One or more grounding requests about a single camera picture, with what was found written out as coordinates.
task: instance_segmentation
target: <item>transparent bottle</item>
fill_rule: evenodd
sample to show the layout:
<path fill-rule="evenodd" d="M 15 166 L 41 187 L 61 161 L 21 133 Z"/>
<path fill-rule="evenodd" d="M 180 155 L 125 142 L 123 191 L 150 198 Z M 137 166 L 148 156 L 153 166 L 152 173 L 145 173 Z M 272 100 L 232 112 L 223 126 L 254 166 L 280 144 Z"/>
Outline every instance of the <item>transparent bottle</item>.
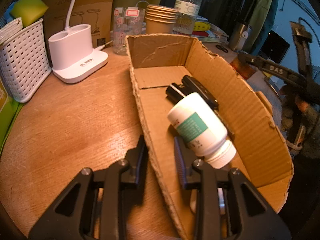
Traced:
<path fill-rule="evenodd" d="M 173 33 L 192 34 L 201 3 L 202 0 L 176 0 L 174 7 L 179 10 L 179 15 Z"/>

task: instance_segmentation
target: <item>metal bolt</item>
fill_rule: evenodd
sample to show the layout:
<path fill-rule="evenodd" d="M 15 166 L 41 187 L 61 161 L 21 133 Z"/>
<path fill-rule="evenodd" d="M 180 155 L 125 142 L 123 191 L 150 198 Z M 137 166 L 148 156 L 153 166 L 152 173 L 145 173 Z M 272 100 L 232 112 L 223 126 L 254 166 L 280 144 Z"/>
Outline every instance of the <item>metal bolt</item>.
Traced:
<path fill-rule="evenodd" d="M 90 174 L 90 172 L 91 172 L 91 171 L 90 171 L 89 168 L 84 168 L 84 169 L 81 171 L 81 174 L 87 176 L 87 175 Z"/>
<path fill-rule="evenodd" d="M 197 159 L 193 162 L 193 164 L 197 167 L 202 166 L 203 165 L 203 160 Z"/>
<path fill-rule="evenodd" d="M 233 175 L 239 175 L 240 174 L 240 171 L 238 168 L 235 169 L 235 171 L 232 173 Z"/>
<path fill-rule="evenodd" d="M 118 163 L 121 165 L 121 166 L 126 166 L 128 161 L 126 159 L 121 159 L 118 161 Z"/>

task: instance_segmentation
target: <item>bottle cap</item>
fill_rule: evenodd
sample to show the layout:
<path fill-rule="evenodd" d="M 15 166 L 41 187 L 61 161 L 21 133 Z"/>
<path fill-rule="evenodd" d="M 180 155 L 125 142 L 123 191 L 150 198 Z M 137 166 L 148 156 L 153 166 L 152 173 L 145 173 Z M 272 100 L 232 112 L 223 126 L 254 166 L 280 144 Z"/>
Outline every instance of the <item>bottle cap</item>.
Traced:
<path fill-rule="evenodd" d="M 226 140 L 224 144 L 210 157 L 205 157 L 204 161 L 209 163 L 215 169 L 221 169 L 227 165 L 236 155 L 236 148 L 230 140 Z"/>

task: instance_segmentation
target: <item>blue wall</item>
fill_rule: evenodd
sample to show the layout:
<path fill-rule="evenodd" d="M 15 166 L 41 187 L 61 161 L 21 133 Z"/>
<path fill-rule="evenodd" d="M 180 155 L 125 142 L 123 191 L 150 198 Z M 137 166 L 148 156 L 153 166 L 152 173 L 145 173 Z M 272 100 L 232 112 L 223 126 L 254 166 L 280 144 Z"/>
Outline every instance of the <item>blue wall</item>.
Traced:
<path fill-rule="evenodd" d="M 292 0 L 285 0 L 283 12 L 280 12 L 279 9 L 282 8 L 283 1 L 284 0 L 279 0 L 278 10 L 276 13 L 273 30 L 290 44 L 290 48 L 287 54 L 285 55 L 284 59 L 282 60 L 281 65 L 287 68 L 291 68 L 294 71 L 298 71 L 297 53 L 296 53 L 295 45 L 292 40 L 292 32 L 291 32 L 289 21 L 298 22 L 299 17 L 304 18 L 313 27 L 313 29 L 316 31 L 317 36 L 319 38 L 320 38 L 320 26 L 316 24 L 316 22 Z M 308 0 L 300 0 L 300 1 L 302 1 L 314 12 Z M 316 38 L 314 37 L 312 30 L 306 24 L 303 24 L 303 25 L 306 27 L 307 31 L 312 33 L 313 43 L 310 44 L 311 62 L 313 65 L 318 66 L 320 65 L 319 45 L 316 41 Z"/>

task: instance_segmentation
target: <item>black scissors handle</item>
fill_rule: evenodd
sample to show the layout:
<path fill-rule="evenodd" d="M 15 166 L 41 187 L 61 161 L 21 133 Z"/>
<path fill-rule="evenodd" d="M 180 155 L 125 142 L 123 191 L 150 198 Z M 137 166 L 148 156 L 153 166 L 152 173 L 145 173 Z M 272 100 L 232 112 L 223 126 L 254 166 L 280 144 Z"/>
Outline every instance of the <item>black scissors handle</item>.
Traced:
<path fill-rule="evenodd" d="M 222 51 L 225 52 L 225 53 L 228 53 L 228 52 L 229 52 L 225 47 L 223 47 L 223 46 L 221 46 L 221 45 L 219 45 L 219 44 L 216 45 L 216 48 L 222 50 Z"/>

